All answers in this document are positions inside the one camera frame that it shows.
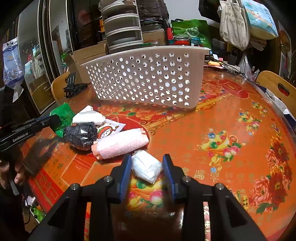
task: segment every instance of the human hand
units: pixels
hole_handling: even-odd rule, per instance
[[[9,162],[7,161],[1,161],[0,160],[0,184],[4,189],[7,189],[9,187],[9,180],[8,180],[8,172],[9,172]],[[25,181],[25,167],[24,165],[18,161],[15,163],[15,171],[17,172],[17,175],[15,177],[15,184],[22,185]]]

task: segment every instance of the green package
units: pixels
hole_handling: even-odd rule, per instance
[[[189,38],[200,38],[201,43],[206,48],[212,48],[210,43],[210,31],[206,20],[191,19],[184,21],[176,19],[172,21],[173,35],[187,36]]]
[[[50,112],[49,115],[57,114],[61,120],[59,127],[55,128],[53,131],[59,136],[64,137],[64,128],[70,126],[72,119],[75,116],[74,112],[67,103],[62,104],[61,106],[55,108]]]

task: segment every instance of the cardboard box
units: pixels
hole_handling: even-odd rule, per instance
[[[143,33],[142,36],[144,43],[160,42],[160,45],[166,45],[165,31],[162,29],[154,32]]]
[[[70,73],[76,72],[75,83],[90,83],[90,78],[80,65],[88,61],[92,61],[96,58],[105,56],[105,45],[107,41],[101,41],[97,45],[93,45],[87,48],[79,49],[73,52],[72,55],[68,55],[64,61],[69,67]]]

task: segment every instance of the green shopping bag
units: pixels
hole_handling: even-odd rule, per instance
[[[189,38],[200,38],[202,45],[207,48],[212,48],[210,44],[210,32],[206,20],[183,20],[175,19],[171,21],[173,35],[187,36]]]

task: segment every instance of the wooden chair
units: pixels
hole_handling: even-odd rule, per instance
[[[289,111],[294,117],[296,117],[296,88],[285,81],[283,78],[277,74],[270,71],[262,71],[257,81],[261,86],[268,88],[276,97],[281,99],[281,101],[287,106]],[[286,89],[289,93],[284,94],[279,89]]]
[[[70,71],[62,74],[52,82],[52,95],[55,101],[59,101],[65,96],[64,88],[67,86],[65,79],[68,78]]]

